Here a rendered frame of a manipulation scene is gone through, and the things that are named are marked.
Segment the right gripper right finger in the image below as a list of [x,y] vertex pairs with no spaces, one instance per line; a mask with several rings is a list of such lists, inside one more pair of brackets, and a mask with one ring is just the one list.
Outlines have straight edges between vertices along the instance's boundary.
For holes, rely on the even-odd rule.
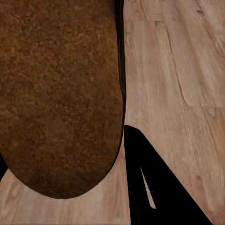
[[143,133],[124,125],[123,134],[131,225],[212,225]]

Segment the sandal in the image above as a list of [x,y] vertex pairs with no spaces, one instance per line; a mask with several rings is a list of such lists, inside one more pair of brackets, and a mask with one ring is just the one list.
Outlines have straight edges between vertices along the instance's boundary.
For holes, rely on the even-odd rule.
[[124,0],[0,0],[0,153],[55,199],[111,171],[126,114]]

